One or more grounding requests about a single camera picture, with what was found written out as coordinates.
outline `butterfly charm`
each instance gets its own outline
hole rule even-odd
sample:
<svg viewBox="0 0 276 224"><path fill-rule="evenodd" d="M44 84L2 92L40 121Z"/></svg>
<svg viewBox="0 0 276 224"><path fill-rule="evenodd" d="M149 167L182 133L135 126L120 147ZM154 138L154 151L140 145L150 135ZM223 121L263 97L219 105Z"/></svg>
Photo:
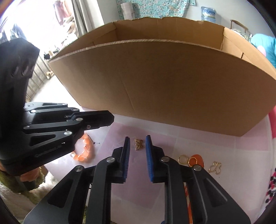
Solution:
<svg viewBox="0 0 276 224"><path fill-rule="evenodd" d="M142 145L143 140L135 139L135 141L136 141L136 150L144 148L144 146Z"/></svg>
<svg viewBox="0 0 276 224"><path fill-rule="evenodd" d="M213 165L210 166L208 173L215 172L216 175L219 175L221 172L221 163L220 162L213 162Z"/></svg>

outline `gold ring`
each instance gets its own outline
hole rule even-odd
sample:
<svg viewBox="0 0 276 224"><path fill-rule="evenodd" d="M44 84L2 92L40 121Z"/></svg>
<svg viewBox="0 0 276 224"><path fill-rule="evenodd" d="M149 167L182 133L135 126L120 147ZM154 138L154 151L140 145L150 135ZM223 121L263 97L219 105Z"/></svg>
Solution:
<svg viewBox="0 0 276 224"><path fill-rule="evenodd" d="M197 164L197 158L191 157L191 158L188 159L188 165L189 165L189 167L192 167L192 166L190 165L190 160L191 160L191 159L195 159L195 164Z"/></svg>
<svg viewBox="0 0 276 224"><path fill-rule="evenodd" d="M186 161L185 163L180 162L180 158L181 158L181 157L186 157L187 161ZM181 164L181 165L186 165L186 164L188 164L188 156L186 156L186 155L181 155L181 156L179 156L179 157L178 157L178 163Z"/></svg>
<svg viewBox="0 0 276 224"><path fill-rule="evenodd" d="M216 170L215 170L215 173L216 173L216 175L219 175L220 172L221 172L221 163L218 162L218 163L217 163L217 168L216 168Z"/></svg>

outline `gold butterfly pendant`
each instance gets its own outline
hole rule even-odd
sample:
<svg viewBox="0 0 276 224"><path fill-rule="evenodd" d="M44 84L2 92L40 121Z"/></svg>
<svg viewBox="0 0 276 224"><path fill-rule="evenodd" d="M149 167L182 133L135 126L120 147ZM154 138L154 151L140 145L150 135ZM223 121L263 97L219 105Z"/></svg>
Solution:
<svg viewBox="0 0 276 224"><path fill-rule="evenodd" d="M136 141L136 150L144 148L144 146L142 145L143 140L135 139L135 141Z"/></svg>

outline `orange beaded bracelet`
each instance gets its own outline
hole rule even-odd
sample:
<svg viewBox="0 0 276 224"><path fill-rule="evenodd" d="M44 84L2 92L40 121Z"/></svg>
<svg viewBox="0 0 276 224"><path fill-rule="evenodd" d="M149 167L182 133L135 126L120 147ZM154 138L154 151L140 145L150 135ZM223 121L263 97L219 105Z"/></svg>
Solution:
<svg viewBox="0 0 276 224"><path fill-rule="evenodd" d="M84 143L84 147L83 147L84 150L82 154L77 155L75 151L73 151L71 152L71 156L73 157L74 160L83 162L87 160L87 158L89 157L90 149L94 142L92 141L92 139L89 137L88 134L84 134L81 138L83 139L83 143Z"/></svg>

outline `teal pillow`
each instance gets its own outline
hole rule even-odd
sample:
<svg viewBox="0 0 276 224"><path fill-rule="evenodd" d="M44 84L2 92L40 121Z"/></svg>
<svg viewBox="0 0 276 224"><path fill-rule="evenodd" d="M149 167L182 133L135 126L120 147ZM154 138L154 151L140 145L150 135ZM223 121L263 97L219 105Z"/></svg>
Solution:
<svg viewBox="0 0 276 224"><path fill-rule="evenodd" d="M251 38L251 43L270 61L276 68L276 38L264 34L255 34Z"/></svg>

